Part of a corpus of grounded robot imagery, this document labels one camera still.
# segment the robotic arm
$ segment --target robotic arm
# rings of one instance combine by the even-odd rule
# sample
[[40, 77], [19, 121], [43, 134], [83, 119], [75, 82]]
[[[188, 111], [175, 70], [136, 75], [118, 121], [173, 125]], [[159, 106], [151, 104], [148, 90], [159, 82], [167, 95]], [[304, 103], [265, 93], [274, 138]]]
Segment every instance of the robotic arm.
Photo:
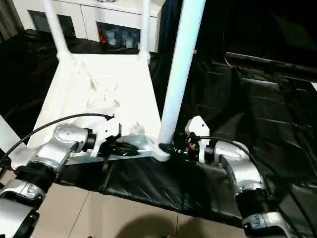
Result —
[[[246, 236], [292, 237], [283, 217], [271, 205], [262, 175], [243, 150], [224, 141], [210, 145], [210, 140], [204, 138], [209, 136], [209, 128], [200, 116], [189, 120], [185, 132], [185, 143], [179, 147], [160, 144], [160, 148], [170, 154], [180, 154], [188, 161], [208, 161], [226, 170]], [[245, 145], [235, 144], [249, 152]]]
[[51, 140], [15, 170], [16, 178], [0, 191], [0, 238], [31, 236], [39, 219], [36, 211], [71, 153], [90, 149], [94, 158], [102, 143], [120, 136], [120, 124], [111, 119], [107, 122], [109, 128], [97, 134], [73, 124], [58, 125]]
[[[120, 128], [112, 119], [107, 120], [106, 128], [101, 128], [97, 134], [73, 124], [57, 126], [51, 140], [40, 146], [25, 166], [17, 168], [17, 177], [0, 191], [0, 238], [29, 238], [39, 219], [36, 211], [71, 153], [91, 150], [91, 157], [95, 158], [104, 149], [101, 149], [104, 142], [121, 135]], [[221, 140], [210, 144], [209, 129], [201, 117], [190, 120], [185, 131], [187, 137], [180, 147], [160, 144], [160, 148], [169, 154], [181, 154], [189, 161], [212, 161], [226, 170], [246, 236], [291, 238], [283, 217], [271, 206], [261, 174], [245, 153], [247, 147], [235, 142], [244, 151]], [[105, 153], [125, 155], [127, 152], [120, 144], [108, 143]]]

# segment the red object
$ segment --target red object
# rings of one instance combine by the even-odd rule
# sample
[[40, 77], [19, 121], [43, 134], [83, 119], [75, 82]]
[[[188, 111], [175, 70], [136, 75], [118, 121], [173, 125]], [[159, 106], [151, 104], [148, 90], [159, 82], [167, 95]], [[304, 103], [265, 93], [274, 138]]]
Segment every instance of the red object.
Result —
[[106, 41], [106, 38], [105, 38], [105, 36], [104, 36], [103, 29], [102, 29], [101, 27], [98, 28], [98, 32], [99, 32], [99, 40], [100, 40], [100, 43], [106, 44], [107, 41]]

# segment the black tarp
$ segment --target black tarp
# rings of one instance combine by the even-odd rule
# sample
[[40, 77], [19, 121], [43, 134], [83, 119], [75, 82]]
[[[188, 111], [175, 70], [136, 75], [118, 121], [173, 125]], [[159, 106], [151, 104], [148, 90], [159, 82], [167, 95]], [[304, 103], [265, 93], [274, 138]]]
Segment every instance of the black tarp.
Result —
[[[82, 39], [67, 39], [73, 53], [135, 54]], [[57, 67], [47, 34], [28, 31], [0, 45], [1, 115], [20, 136], [31, 131]], [[162, 112], [170, 55], [153, 55], [150, 71]], [[317, 227], [317, 92], [309, 82], [278, 73], [250, 72], [210, 64], [194, 57], [177, 125], [201, 115], [211, 135], [237, 140], [256, 158], [274, 167], [301, 201]], [[87, 190], [241, 226], [241, 216], [224, 170], [196, 166], [181, 158], [153, 158], [66, 166], [59, 182]], [[299, 209], [279, 179], [260, 164], [276, 203], [303, 234], [311, 236]]]

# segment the cabinet door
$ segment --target cabinet door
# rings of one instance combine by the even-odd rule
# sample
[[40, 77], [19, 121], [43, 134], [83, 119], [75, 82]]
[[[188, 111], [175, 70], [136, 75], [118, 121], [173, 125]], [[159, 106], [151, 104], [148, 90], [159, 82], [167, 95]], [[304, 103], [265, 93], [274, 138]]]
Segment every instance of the cabinet door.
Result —
[[[105, 40], [108, 44], [128, 48], [138, 47], [141, 15], [84, 5], [81, 8], [89, 40]], [[158, 51], [157, 22], [156, 17], [150, 17], [150, 52]]]
[[[80, 5], [52, 1], [63, 32], [67, 36], [87, 38]], [[43, 0], [13, 0], [24, 29], [50, 32], [45, 16]]]

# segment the white metal pipe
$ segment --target white metal pipe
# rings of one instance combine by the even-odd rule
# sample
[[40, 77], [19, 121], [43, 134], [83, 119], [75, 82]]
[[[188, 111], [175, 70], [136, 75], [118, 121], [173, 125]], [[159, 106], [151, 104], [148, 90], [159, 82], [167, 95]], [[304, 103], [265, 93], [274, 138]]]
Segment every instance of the white metal pipe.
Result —
[[55, 46], [57, 48], [57, 58], [59, 60], [61, 60], [64, 57], [70, 58], [72, 56], [67, 48], [63, 31], [61, 29], [58, 17], [53, 8], [53, 2], [52, 0], [43, 0], [43, 1], [44, 1], [44, 9], [45, 9], [46, 17], [48, 19], [51, 33], [53, 35], [53, 39], [55, 42]]
[[141, 42], [139, 56], [147, 59], [150, 63], [149, 53], [149, 31], [150, 31], [150, 11], [151, 0], [143, 0], [142, 23], [141, 23]]
[[169, 75], [159, 143], [170, 143], [178, 120], [206, 0], [184, 0]]

